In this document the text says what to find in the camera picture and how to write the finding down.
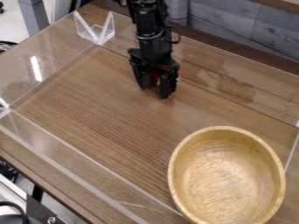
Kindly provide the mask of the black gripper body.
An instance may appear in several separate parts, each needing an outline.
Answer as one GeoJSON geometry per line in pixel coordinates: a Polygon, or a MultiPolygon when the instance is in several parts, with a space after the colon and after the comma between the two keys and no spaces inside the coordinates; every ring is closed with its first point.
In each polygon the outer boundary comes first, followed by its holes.
{"type": "Polygon", "coordinates": [[[138,36],[139,47],[127,50],[130,64],[133,62],[150,68],[153,75],[178,74],[181,65],[173,57],[174,45],[170,37],[142,37],[138,36]]]}

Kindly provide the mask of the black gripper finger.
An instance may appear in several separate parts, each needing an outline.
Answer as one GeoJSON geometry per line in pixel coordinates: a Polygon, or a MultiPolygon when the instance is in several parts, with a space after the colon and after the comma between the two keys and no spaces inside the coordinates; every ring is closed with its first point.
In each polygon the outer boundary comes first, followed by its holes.
{"type": "Polygon", "coordinates": [[[165,73],[161,76],[159,97],[167,99],[177,90],[178,74],[165,73]]]}
{"type": "Polygon", "coordinates": [[[150,68],[133,62],[133,70],[139,87],[142,89],[149,89],[154,85],[154,77],[150,68]]]}

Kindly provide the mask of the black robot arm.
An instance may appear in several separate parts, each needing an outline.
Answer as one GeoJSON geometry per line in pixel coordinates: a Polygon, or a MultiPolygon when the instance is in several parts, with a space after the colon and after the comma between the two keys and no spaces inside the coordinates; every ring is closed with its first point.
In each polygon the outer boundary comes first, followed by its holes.
{"type": "Polygon", "coordinates": [[[142,89],[158,87],[166,99],[177,90],[181,65],[173,58],[173,26],[167,24],[165,0],[126,0],[133,23],[137,26],[138,48],[130,48],[130,64],[142,89]]]}

